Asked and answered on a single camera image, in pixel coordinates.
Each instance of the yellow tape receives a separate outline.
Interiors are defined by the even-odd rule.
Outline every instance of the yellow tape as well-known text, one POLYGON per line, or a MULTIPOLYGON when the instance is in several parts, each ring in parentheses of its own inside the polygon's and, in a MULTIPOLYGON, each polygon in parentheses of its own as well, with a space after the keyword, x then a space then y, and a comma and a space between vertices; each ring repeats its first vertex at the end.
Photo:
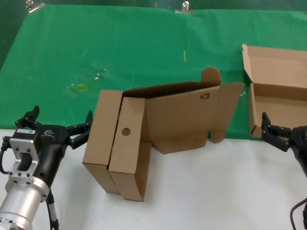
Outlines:
POLYGON ((183 51, 183 58, 184 58, 184 61, 187 61, 187 53, 185 50, 183 51))
POLYGON ((88 89, 87 84, 78 84, 76 86, 76 91, 77 92, 86 92, 88 89))

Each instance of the open cardboard box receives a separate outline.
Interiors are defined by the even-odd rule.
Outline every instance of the open cardboard box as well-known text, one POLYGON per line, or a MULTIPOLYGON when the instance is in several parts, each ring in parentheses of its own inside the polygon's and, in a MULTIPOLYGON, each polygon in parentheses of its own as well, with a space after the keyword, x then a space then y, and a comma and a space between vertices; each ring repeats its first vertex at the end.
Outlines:
POLYGON ((209 67, 200 82, 102 90, 84 165, 106 192, 142 201, 151 144, 167 154, 205 146, 209 131, 213 142, 224 139, 244 84, 221 83, 220 72, 209 67))
POLYGON ((261 137, 262 113, 273 125, 306 125, 307 52, 243 44, 244 69, 251 79, 248 92, 249 130, 261 137))

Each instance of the metal clip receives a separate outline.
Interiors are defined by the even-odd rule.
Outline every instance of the metal clip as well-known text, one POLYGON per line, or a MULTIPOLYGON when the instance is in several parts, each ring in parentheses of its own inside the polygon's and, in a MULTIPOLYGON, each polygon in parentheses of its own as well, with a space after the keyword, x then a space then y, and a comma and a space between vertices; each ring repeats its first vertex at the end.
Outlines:
POLYGON ((193 11, 189 11, 189 5, 190 3, 188 1, 184 1, 182 3, 182 10, 176 10, 176 13, 189 13, 189 14, 194 14, 193 11))
POLYGON ((42 8, 45 6, 43 2, 36 6, 33 0, 26 0, 25 3, 26 3, 26 9, 28 10, 29 13, 32 13, 38 10, 39 8, 42 8))

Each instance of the label sticker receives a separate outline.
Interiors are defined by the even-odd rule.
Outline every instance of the label sticker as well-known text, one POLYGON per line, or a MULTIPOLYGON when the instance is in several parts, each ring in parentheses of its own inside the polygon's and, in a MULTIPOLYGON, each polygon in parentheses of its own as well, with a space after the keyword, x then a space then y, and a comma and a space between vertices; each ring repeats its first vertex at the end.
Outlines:
POLYGON ((34 134, 35 133, 35 130, 30 130, 30 129, 22 129, 22 128, 19 128, 17 130, 17 133, 28 133, 28 134, 34 134))

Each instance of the green cloth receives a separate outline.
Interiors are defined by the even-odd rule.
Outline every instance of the green cloth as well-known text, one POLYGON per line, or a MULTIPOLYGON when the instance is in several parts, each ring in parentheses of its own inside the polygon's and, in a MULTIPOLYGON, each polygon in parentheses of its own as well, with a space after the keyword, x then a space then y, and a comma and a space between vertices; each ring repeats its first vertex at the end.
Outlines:
POLYGON ((101 89, 199 81, 214 66, 247 84, 226 137, 250 138, 242 44, 307 50, 306 25, 294 11, 47 5, 26 16, 0 72, 0 128, 34 105, 41 123, 81 123, 101 89))

